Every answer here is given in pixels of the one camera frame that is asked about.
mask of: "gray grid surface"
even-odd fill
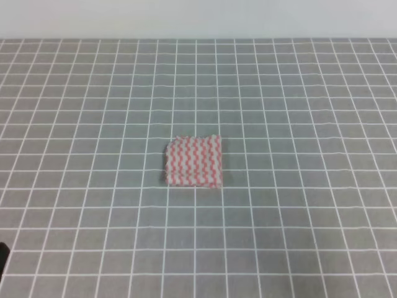
[[[397,297],[397,40],[0,43],[1,298]]]

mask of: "folded cloth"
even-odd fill
[[[176,137],[166,150],[166,181],[176,186],[222,186],[220,135]]]

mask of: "white grid line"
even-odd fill
[[[236,40],[234,40],[234,50],[237,52],[236,49]],[[242,108],[242,104],[241,104],[241,93],[240,93],[240,83],[239,83],[239,78],[237,75],[237,85],[238,85],[238,94],[239,94],[239,98],[240,98],[240,113],[241,113],[241,131],[244,137],[244,120],[243,120],[243,108]],[[246,148],[246,142],[244,141],[244,152],[247,152],[247,148]],[[247,174],[247,185],[248,188],[250,188],[250,182],[249,182],[249,171],[248,171],[248,161],[247,161],[247,155],[245,155],[245,162],[246,162],[246,174]],[[259,261],[258,261],[258,254],[256,251],[256,235],[255,235],[255,229],[254,229],[254,214],[252,211],[252,200],[251,200],[251,192],[248,191],[248,198],[249,198],[249,205],[251,206],[250,208],[250,212],[251,212],[251,224],[252,224],[252,238],[253,238],[253,242],[254,242],[254,248],[255,248],[255,262],[256,262],[256,274],[257,274],[257,283],[258,283],[258,292],[259,292],[259,298],[262,298],[262,285],[261,285],[261,278],[259,276]]]
[[[94,71],[94,65],[91,68],[91,74],[92,74],[93,71]],[[84,95],[83,104],[84,104],[84,102],[85,102],[85,100],[87,98],[86,97],[87,96],[87,92],[88,92],[88,88],[87,88],[86,93]],[[99,143],[99,140],[96,142],[95,152],[97,151],[98,143]],[[85,190],[84,190],[85,193],[84,193],[83,205],[86,204],[87,194],[88,194],[88,187],[89,187],[89,182],[91,180],[91,176],[92,176],[92,172],[89,173],[87,186],[85,187]],[[65,298],[66,290],[68,288],[68,281],[69,281],[69,277],[70,277],[70,271],[71,271],[71,267],[72,267],[73,256],[74,256],[74,252],[75,252],[75,249],[76,249],[77,239],[78,239],[78,235],[79,235],[79,227],[81,226],[82,219],[83,219],[83,210],[81,210],[81,212],[80,212],[79,222],[78,222],[77,229],[76,229],[76,234],[75,234],[74,240],[73,240],[73,248],[72,248],[70,260],[69,260],[69,263],[68,263],[68,270],[67,270],[67,273],[66,273],[65,283],[63,284],[62,298]]]
[[[296,56],[297,53],[296,53],[296,51],[295,51],[295,46],[294,46],[294,44],[292,44],[292,47],[293,47],[293,51],[295,52],[295,56]],[[287,106],[287,100],[286,100],[285,98],[284,98],[284,103],[285,103],[285,106]],[[289,126],[290,126],[290,131],[291,131],[291,134],[292,134],[292,127],[291,127],[291,121],[290,121],[290,116],[289,116],[289,114],[287,114],[287,119],[288,119],[288,123],[289,123]],[[297,147],[296,147],[296,145],[295,145],[295,139],[294,139],[294,138],[292,139],[292,143],[293,143],[293,149],[294,149],[294,151],[295,151],[295,157],[296,157],[296,159],[297,159],[297,165],[298,165],[298,172],[299,172],[300,182],[301,182],[302,185],[304,185],[304,184],[303,184],[303,178],[302,178],[302,172],[301,172],[301,166],[300,166],[300,162],[299,162],[299,158],[298,158],[298,153],[297,153]],[[326,285],[325,278],[324,278],[324,273],[323,273],[323,265],[321,264],[320,253],[319,253],[319,251],[318,251],[318,246],[317,246],[316,234],[314,233],[313,223],[312,223],[312,220],[311,220],[311,214],[310,214],[310,210],[309,210],[309,208],[308,208],[308,207],[309,207],[309,203],[308,203],[308,199],[307,199],[307,196],[306,196],[306,192],[305,192],[305,191],[303,191],[303,197],[305,198],[305,204],[306,204],[306,207],[307,207],[307,210],[306,210],[306,211],[307,211],[307,214],[308,214],[309,223],[310,223],[310,227],[311,227],[311,234],[312,234],[312,236],[313,236],[314,247],[316,248],[316,256],[317,256],[319,271],[320,271],[320,275],[321,275],[321,281],[322,281],[323,287],[324,287],[324,295],[325,295],[325,298],[328,298],[327,285]]]
[[[159,42],[157,41],[156,43],[156,52],[158,51],[159,48]],[[157,55],[156,55],[156,60],[154,62],[154,70],[156,71],[156,66],[157,66]],[[150,109],[152,108],[153,105],[153,94],[154,94],[154,80],[153,80],[153,86],[152,86],[152,93],[151,93],[151,99],[150,99]],[[148,119],[148,123],[150,123],[150,117],[151,117],[151,112],[149,112],[149,119]],[[146,165],[146,159],[147,159],[147,152],[148,152],[148,142],[149,142],[149,131],[150,131],[150,126],[148,126],[148,131],[147,131],[147,135],[146,135],[146,145],[145,145],[145,158],[143,159],[143,168],[145,168]],[[141,191],[140,191],[140,197],[139,197],[139,208],[138,208],[138,216],[136,218],[136,226],[139,225],[139,221],[140,221],[140,215],[141,215],[141,205],[142,205],[142,192],[143,192],[143,185],[144,185],[144,181],[145,181],[145,172],[142,173],[142,182],[141,182]],[[135,232],[135,239],[134,239],[134,252],[132,254],[132,263],[131,263],[131,277],[130,277],[130,285],[128,286],[128,296],[127,297],[131,297],[131,291],[132,291],[132,276],[133,276],[133,270],[134,270],[134,263],[135,263],[135,249],[136,249],[136,241],[138,239],[138,231]]]
[[[176,43],[176,52],[178,52],[178,42]],[[175,75],[174,75],[174,83],[176,82],[176,65],[175,65]],[[175,99],[172,98],[172,108],[175,106]],[[171,114],[171,123],[174,121],[174,109]],[[171,132],[169,136],[169,141],[172,141],[172,131],[174,126],[171,125]],[[166,251],[167,249],[167,228],[168,228],[168,207],[169,207],[169,185],[167,185],[167,202],[166,202],[166,221],[164,223],[164,246],[163,246],[163,268],[161,269],[161,290],[160,290],[160,298],[164,296],[164,274],[166,272]]]
[[[119,47],[120,47],[120,42],[117,43],[116,57],[117,57],[117,53],[118,53]],[[124,126],[123,136],[125,135],[125,128],[126,128],[126,125]],[[113,211],[113,204],[114,204],[114,195],[115,195],[115,192],[116,192],[116,185],[117,185],[118,172],[119,172],[119,169],[120,169],[121,157],[122,157],[122,155],[120,154],[119,157],[118,157],[118,161],[117,161],[117,170],[116,170],[116,176],[115,176],[115,179],[114,179],[114,185],[113,185],[113,191],[112,191],[112,201],[111,201],[111,203],[110,203],[109,215],[108,215],[108,219],[107,219],[107,228],[106,228],[106,232],[105,232],[104,249],[105,249],[106,242],[107,242],[107,237],[108,237],[108,234],[109,234],[110,220],[111,220],[111,218],[112,218],[112,211]],[[105,251],[104,251],[104,249],[103,249],[102,254],[101,254],[101,256],[100,256],[99,274],[102,272],[103,266],[104,266],[104,258],[105,258]],[[97,297],[97,296],[98,296],[99,286],[100,286],[100,276],[98,277],[97,282],[96,282],[96,289],[95,289],[95,296],[94,296],[94,297]]]
[[[218,108],[218,132],[220,134],[221,132],[221,125],[220,125],[220,110],[219,110],[219,88],[218,88],[218,68],[215,66],[215,71],[216,71],[216,107]],[[221,199],[222,199],[222,225],[223,225],[223,257],[225,259],[225,273],[228,273],[228,245],[226,243],[226,224],[225,224],[225,209],[223,208],[225,206],[225,198],[223,194],[224,186],[223,186],[223,181],[221,185]],[[228,275],[225,276],[225,287],[226,287],[226,298],[229,298],[229,278]]]

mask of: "white backdrop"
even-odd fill
[[[2,0],[0,38],[397,37],[397,0]]]

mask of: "towel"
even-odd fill
[[[173,186],[222,186],[220,135],[176,137],[166,150],[166,181]]]

